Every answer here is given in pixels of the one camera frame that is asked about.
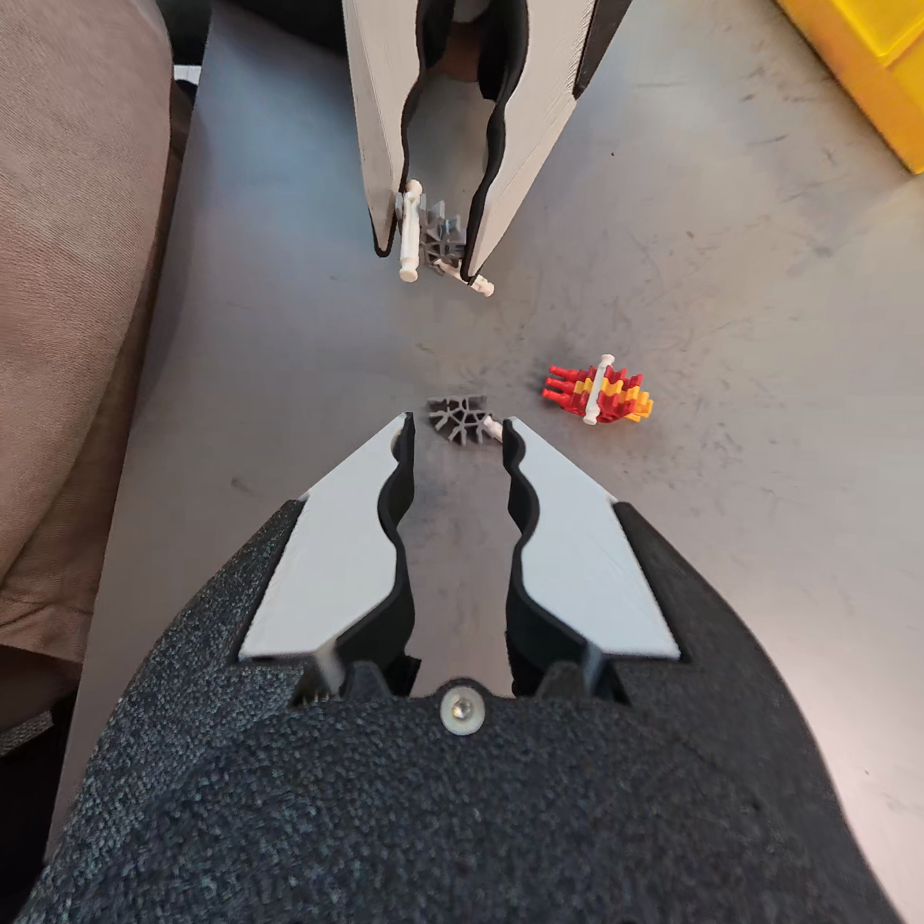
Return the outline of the person's beige sweatshirt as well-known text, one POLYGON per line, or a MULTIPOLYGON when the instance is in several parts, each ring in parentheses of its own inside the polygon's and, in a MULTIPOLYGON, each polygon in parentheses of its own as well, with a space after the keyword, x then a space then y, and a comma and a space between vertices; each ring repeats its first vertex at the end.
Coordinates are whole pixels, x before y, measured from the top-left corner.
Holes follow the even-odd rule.
POLYGON ((2 732, 77 686, 190 106, 156 2, 2 2, 2 732))

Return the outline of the large yellow plastic bin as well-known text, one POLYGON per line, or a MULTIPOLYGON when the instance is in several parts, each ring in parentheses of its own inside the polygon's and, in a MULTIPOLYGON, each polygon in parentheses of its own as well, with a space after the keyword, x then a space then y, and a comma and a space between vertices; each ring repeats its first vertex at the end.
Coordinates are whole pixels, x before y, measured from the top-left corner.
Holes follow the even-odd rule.
POLYGON ((907 170, 923 171, 923 3, 778 1, 907 170))

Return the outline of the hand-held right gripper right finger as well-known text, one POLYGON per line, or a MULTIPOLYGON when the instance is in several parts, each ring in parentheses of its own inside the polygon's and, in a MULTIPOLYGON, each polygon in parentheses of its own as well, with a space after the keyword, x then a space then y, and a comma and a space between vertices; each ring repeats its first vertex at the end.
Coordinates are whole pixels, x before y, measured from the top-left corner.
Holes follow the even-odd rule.
POLYGON ((537 695, 558 663, 612 698, 614 663, 680 664, 616 497, 518 418, 502 423, 502 462, 519 531, 504 630, 514 697, 537 695))

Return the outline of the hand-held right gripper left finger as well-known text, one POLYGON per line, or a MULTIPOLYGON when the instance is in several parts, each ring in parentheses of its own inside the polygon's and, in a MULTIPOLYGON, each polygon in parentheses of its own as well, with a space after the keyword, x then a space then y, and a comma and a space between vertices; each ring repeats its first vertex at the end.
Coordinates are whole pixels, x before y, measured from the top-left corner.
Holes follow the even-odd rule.
POLYGON ((299 498, 301 508, 238 649, 241 664, 308 661, 326 689, 371 663, 409 695, 420 662, 398 525, 414 499, 415 422, 399 414, 299 498))

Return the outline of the red and yellow connector stack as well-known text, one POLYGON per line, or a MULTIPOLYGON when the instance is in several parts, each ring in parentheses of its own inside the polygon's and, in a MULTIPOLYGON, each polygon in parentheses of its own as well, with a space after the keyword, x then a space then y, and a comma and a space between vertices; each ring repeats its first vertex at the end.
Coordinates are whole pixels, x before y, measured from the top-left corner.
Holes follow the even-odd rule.
MULTIPOLYGON (((592 384, 596 366, 584 369, 550 366, 541 397, 583 421, 588 400, 586 389, 592 384)), ((596 425, 648 419, 653 410, 653 399, 642 386, 642 374, 630 376, 625 368, 618 369, 614 361, 606 369, 596 425)))

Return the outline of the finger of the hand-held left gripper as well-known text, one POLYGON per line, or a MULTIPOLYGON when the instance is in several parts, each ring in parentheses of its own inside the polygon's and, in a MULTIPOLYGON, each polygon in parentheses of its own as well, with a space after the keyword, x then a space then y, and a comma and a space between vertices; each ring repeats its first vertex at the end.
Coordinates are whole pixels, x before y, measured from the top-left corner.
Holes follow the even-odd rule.
POLYGON ((453 1, 345 1, 343 16, 374 248, 389 256, 409 172, 408 126, 445 51, 453 1))
POLYGON ((487 165, 468 215, 460 270, 468 283, 500 242, 576 107, 574 85, 594 6, 499 3, 505 67, 487 128, 487 165))

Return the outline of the grey snowflake connector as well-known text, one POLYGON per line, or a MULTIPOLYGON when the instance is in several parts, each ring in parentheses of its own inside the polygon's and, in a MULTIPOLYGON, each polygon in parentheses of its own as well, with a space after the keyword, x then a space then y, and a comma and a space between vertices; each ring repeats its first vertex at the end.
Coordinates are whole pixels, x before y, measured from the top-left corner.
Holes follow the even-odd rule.
POLYGON ((441 273, 451 271, 459 275, 467 231, 460 215, 447 214, 445 201, 429 203, 422 208, 421 245, 426 266, 441 273))
POLYGON ((484 395, 429 398, 427 413, 433 431, 454 445, 483 445, 490 438, 483 426, 489 416, 484 395))

